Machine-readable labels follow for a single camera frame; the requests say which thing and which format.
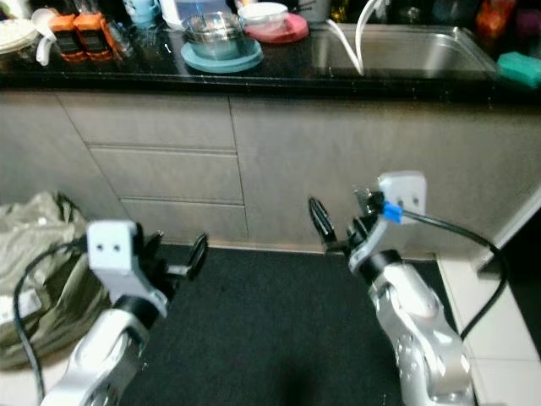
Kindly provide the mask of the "olive green bag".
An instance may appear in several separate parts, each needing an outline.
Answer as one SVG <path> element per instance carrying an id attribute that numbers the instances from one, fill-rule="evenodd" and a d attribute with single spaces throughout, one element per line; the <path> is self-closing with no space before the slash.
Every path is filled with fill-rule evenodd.
<path id="1" fill-rule="evenodd" d="M 14 325 L 16 283 L 30 261 L 47 248 L 84 236 L 86 220 L 63 195 L 42 192 L 0 211 L 0 367 L 23 368 L 28 360 Z M 41 357 L 69 347 L 85 335 L 108 298 L 73 251 L 49 256 L 36 266 L 22 293 L 22 316 L 32 347 Z"/>

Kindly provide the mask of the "red plate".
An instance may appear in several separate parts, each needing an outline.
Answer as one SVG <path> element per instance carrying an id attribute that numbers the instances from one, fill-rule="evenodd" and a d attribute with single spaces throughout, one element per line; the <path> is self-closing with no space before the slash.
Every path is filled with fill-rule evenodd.
<path id="1" fill-rule="evenodd" d="M 301 41 L 309 34 L 309 24 L 302 16 L 287 13 L 279 25 L 248 26 L 246 31 L 256 41 L 270 44 L 282 44 Z"/>

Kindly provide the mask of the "black floor mat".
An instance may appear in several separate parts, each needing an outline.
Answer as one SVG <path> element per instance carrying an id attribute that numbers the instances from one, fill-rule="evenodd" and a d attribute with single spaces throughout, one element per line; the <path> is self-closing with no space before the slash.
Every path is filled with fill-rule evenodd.
<path id="1" fill-rule="evenodd" d="M 405 406 L 396 349 L 339 255 L 219 249 L 178 284 L 120 406 Z"/>

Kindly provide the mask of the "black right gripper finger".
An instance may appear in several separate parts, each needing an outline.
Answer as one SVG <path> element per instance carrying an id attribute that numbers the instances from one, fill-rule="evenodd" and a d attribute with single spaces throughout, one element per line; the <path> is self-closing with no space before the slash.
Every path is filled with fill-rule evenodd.
<path id="1" fill-rule="evenodd" d="M 372 192 L 371 189 L 356 189 L 355 198 L 360 210 L 357 220 L 360 222 L 378 221 L 384 208 L 384 193 L 379 190 Z"/>
<path id="2" fill-rule="evenodd" d="M 314 230 L 320 236 L 322 246 L 333 247 L 339 243 L 327 209 L 318 198 L 309 198 L 309 216 Z"/>

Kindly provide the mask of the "stainless steel sink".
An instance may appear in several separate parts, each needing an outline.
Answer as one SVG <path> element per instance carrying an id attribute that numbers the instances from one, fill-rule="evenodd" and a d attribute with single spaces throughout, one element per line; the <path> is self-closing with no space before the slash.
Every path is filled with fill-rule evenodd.
<path id="1" fill-rule="evenodd" d="M 329 28 L 309 32 L 313 69 L 358 77 L 347 50 Z M 362 35 L 363 76 L 369 78 L 491 80 L 497 63 L 470 30 L 440 25 L 367 25 Z"/>

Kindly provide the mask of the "grey cabinet panel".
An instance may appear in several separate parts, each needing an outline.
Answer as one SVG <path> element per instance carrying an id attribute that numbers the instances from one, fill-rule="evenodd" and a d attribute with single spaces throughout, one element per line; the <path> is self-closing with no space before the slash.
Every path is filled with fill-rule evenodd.
<path id="1" fill-rule="evenodd" d="M 57 96 L 4 91 L 0 94 L 0 201 L 23 204 L 40 192 L 65 195 L 89 219 L 128 219 Z"/>

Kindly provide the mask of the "white plate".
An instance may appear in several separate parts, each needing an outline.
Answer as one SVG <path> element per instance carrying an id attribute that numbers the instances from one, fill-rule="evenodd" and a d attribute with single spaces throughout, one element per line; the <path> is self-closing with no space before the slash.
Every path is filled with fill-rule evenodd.
<path id="1" fill-rule="evenodd" d="M 0 53 L 16 52 L 38 43 L 40 32 L 30 19 L 5 19 L 0 22 Z"/>

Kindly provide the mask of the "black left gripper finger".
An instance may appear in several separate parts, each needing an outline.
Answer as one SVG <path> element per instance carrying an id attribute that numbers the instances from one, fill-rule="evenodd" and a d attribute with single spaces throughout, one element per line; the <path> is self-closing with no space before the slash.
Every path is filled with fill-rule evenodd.
<path id="1" fill-rule="evenodd" d="M 209 250 L 208 233 L 201 233 L 194 241 L 189 257 L 189 278 L 196 278 L 204 268 Z"/>

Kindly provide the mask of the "orange bottle with black label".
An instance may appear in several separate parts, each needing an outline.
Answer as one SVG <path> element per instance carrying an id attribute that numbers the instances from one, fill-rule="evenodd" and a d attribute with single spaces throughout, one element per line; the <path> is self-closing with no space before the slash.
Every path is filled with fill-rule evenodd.
<path id="1" fill-rule="evenodd" d="M 103 14 L 80 13 L 74 19 L 74 27 L 89 59 L 97 62 L 113 59 L 112 39 Z"/>
<path id="2" fill-rule="evenodd" d="M 57 49 L 65 61 L 70 63 L 84 62 L 88 57 L 81 46 L 78 30 L 74 24 L 76 15 L 58 14 L 51 18 L 49 27 L 57 38 Z"/>

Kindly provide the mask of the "white bowl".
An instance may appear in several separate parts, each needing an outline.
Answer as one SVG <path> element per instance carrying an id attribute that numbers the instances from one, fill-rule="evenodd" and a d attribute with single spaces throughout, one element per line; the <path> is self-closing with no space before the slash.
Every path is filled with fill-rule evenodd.
<path id="1" fill-rule="evenodd" d="M 246 28 L 268 28 L 285 23 L 289 10 L 281 3 L 248 3 L 237 14 Z"/>

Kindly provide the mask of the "steel bowl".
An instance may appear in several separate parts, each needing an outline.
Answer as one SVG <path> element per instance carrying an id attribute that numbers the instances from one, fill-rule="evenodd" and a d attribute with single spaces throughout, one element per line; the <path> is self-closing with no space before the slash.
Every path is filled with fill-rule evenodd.
<path id="1" fill-rule="evenodd" d="M 243 54 L 246 34 L 241 19 L 233 13 L 214 12 L 183 20 L 185 41 L 201 58 L 233 59 Z"/>

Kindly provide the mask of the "green sponge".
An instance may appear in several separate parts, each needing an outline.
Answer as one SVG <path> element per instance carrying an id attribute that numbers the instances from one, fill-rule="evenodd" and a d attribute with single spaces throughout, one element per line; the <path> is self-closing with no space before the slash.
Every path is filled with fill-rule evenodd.
<path id="1" fill-rule="evenodd" d="M 530 91 L 541 88 L 541 58 L 507 52 L 497 59 L 499 78 Z"/>

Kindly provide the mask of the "white ladle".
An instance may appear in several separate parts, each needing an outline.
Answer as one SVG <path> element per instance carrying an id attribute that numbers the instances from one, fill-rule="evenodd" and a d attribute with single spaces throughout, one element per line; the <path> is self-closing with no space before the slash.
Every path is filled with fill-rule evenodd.
<path id="1" fill-rule="evenodd" d="M 50 23 L 58 15 L 59 12 L 55 8 L 38 8 L 38 10 L 32 12 L 30 17 L 31 23 L 35 25 L 40 34 L 36 59 L 42 67 L 49 65 L 52 47 L 57 42 L 57 36 L 52 31 Z"/>

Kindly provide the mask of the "grey drawer front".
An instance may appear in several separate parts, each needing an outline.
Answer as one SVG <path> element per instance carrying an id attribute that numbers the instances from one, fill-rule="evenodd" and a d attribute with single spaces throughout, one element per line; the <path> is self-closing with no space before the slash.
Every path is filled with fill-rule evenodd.
<path id="1" fill-rule="evenodd" d="M 167 241 L 188 243 L 203 232 L 212 241 L 244 241 L 249 236 L 243 206 L 161 200 L 121 200 L 121 205 L 133 220 L 165 233 Z"/>
<path id="2" fill-rule="evenodd" d="M 67 92 L 57 98 L 90 145 L 236 150 L 225 97 Z"/>
<path id="3" fill-rule="evenodd" d="M 243 204 L 233 156 L 120 148 L 93 148 L 91 155 L 123 198 Z"/>

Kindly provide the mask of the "yellow oil bottle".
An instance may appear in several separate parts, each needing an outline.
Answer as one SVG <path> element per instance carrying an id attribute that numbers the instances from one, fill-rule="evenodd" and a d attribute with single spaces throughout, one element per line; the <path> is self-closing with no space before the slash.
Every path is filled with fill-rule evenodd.
<path id="1" fill-rule="evenodd" d="M 329 19 L 332 22 L 346 23 L 351 0 L 329 0 Z"/>

